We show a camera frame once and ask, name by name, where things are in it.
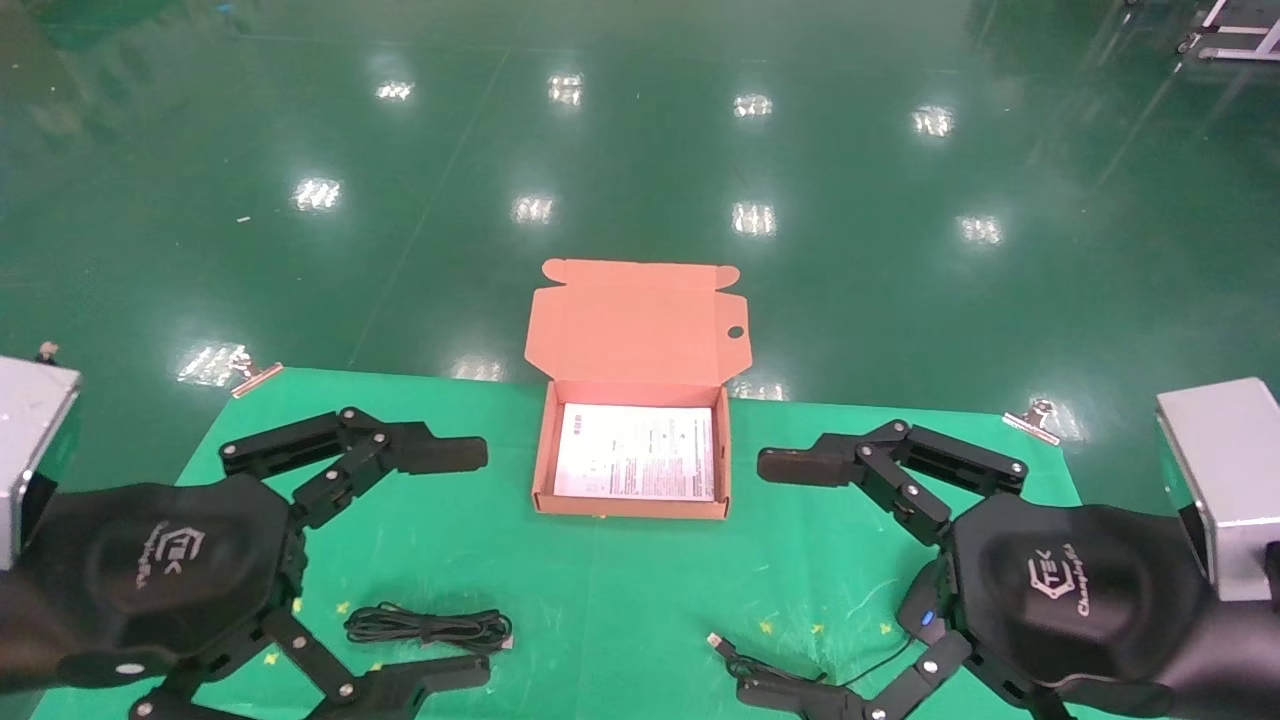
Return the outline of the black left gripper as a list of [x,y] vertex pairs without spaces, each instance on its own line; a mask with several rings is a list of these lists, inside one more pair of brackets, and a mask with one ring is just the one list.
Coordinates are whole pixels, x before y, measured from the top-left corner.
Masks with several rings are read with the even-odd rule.
[[[353,676],[292,612],[275,612],[301,591],[301,529],[324,527],[392,473],[485,468],[484,438],[438,437],[424,421],[344,407],[234,439],[220,459],[234,478],[52,496],[3,573],[4,694],[166,676],[134,702],[132,719],[242,719],[193,697],[269,639],[323,693],[307,719],[415,719],[431,694],[489,682],[490,662],[477,656]],[[291,506],[259,482],[317,462],[326,466]]]

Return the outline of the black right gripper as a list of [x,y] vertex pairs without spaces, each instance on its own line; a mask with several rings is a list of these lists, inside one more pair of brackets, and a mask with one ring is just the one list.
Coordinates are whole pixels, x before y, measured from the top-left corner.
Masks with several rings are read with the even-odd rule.
[[1174,518],[987,498],[952,524],[947,624],[1018,707],[1275,719],[1277,614],[1228,602]]

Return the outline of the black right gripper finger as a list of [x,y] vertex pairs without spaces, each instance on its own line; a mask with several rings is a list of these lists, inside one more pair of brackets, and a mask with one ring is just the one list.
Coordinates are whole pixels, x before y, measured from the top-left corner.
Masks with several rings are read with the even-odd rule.
[[973,643],[963,632],[946,632],[872,698],[846,682],[827,684],[783,671],[737,653],[737,698],[745,705],[788,712],[800,719],[908,719],[957,670],[968,667],[992,692],[1011,700],[1033,719],[1065,719],[1068,710],[1052,685],[1036,678],[1036,660],[1018,646]]
[[852,486],[925,547],[941,543],[950,507],[918,479],[978,495],[1020,495],[1027,465],[1014,457],[893,419],[859,436],[823,433],[809,448],[762,448],[758,475],[769,483]]

